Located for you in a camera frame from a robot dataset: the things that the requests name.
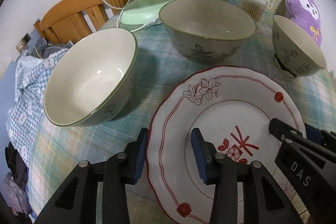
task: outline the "plate center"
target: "plate center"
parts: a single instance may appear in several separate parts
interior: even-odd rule
[[[193,122],[184,150],[185,165],[196,190],[213,199],[214,185],[203,184],[197,170],[190,142],[193,128],[199,128],[204,140],[213,143],[218,152],[242,163],[260,160],[273,175],[279,141],[269,133],[269,121],[260,108],[239,100],[221,101],[205,109]],[[243,188],[238,183],[238,201],[242,200]]]

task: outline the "yellow bow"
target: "yellow bow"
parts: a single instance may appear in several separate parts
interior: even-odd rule
[[[317,36],[320,35],[320,31],[319,30],[316,30],[314,28],[314,26],[310,26],[310,30],[314,33],[313,35],[313,39],[316,38],[316,41],[317,41]]]

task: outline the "red flower pattern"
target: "red flower pattern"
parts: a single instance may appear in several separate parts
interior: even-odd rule
[[[280,103],[283,99],[284,99],[284,95],[282,94],[282,92],[278,91],[277,93],[275,93],[274,100]]]
[[[240,156],[241,156],[241,153],[240,153],[240,149],[237,148],[237,147],[232,147],[228,150],[228,152],[226,153],[226,155],[228,155],[233,161],[237,161]]]
[[[191,213],[190,205],[186,202],[180,204],[176,210],[182,217],[187,217]]]

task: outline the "small ceramic bowl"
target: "small ceramic bowl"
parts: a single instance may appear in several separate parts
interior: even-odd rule
[[[175,0],[159,17],[179,50],[206,61],[234,54],[257,31],[252,17],[221,0]]]
[[[327,68],[313,38],[288,18],[273,17],[272,41],[278,59],[294,75],[310,76]]]
[[[126,105],[134,83],[137,40],[124,29],[90,34],[56,64],[44,94],[44,110],[61,127],[93,126]]]

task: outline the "red floral plate rim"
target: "red floral plate rim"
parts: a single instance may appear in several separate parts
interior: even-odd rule
[[[232,67],[232,68],[242,68],[242,69],[247,69],[247,70],[251,70],[253,72],[256,72],[256,73],[259,73],[261,75],[264,75],[266,76],[268,79],[270,79],[272,82],[275,82],[277,85],[279,85],[283,90],[286,90],[284,89],[279,83],[277,83],[276,81],[274,81],[272,78],[270,78],[269,76],[265,75],[264,73],[260,72],[260,71],[257,71],[257,70],[254,70],[254,69],[251,69],[251,68],[246,68],[246,67],[243,67],[243,66],[233,66],[233,65],[218,65],[218,66],[212,66],[210,68],[206,68],[204,70],[200,70],[200,71],[197,71],[193,74],[191,74],[189,77],[187,77],[186,79],[184,79],[183,81],[179,82],[176,86],[174,86],[174,88],[171,90],[171,92],[164,98],[164,100],[160,103],[160,105],[157,107],[153,117],[152,117],[152,120],[151,120],[151,124],[150,124],[150,127],[149,127],[149,132],[148,132],[148,138],[147,138],[147,145],[146,145],[146,155],[145,155],[145,159],[146,159],[146,167],[147,167],[147,178],[148,178],[148,182],[153,190],[153,193],[154,193],[154,196],[157,200],[157,203],[159,204],[159,206],[161,207],[161,209],[164,211],[164,213],[167,215],[167,217],[173,221],[174,223],[176,224],[180,224],[178,223],[177,221],[175,221],[167,212],[166,210],[163,208],[158,196],[157,196],[157,193],[155,191],[155,188],[151,182],[151,179],[150,179],[150,165],[149,165],[149,161],[148,161],[148,157],[147,157],[147,150],[148,150],[148,145],[149,145],[149,141],[150,141],[150,138],[151,138],[151,134],[152,134],[152,125],[153,125],[153,122],[155,120],[155,117],[156,117],[156,114],[157,112],[159,111],[159,109],[161,108],[161,106],[169,99],[169,97],[172,95],[172,93],[176,90],[177,87],[179,87],[181,84],[187,82],[191,77],[193,77],[194,75],[197,75],[197,74],[200,74],[200,73],[203,73],[203,72],[206,72],[206,71],[209,71],[209,70],[212,70],[214,68],[220,68],[220,67],[223,67],[223,68],[226,68],[226,67]],[[275,92],[275,95],[274,95],[274,99],[277,101],[277,102],[281,102],[283,100],[283,94],[282,93],[279,93],[279,92]],[[297,107],[297,105],[295,104],[293,98],[287,93],[287,95],[291,98],[293,104],[296,106],[296,108],[299,110],[299,108]],[[301,115],[301,112],[299,110],[299,114],[300,114],[300,117],[301,117],[301,120],[303,121],[303,118],[302,118],[302,115]],[[208,224],[206,221],[196,217],[196,216],[193,216],[191,215],[191,208],[190,208],[190,205],[188,203],[181,203],[178,205],[177,207],[177,212],[182,216],[182,217],[186,217],[186,216],[189,216],[191,218],[194,218],[198,221],[200,221],[201,223],[203,224]]]

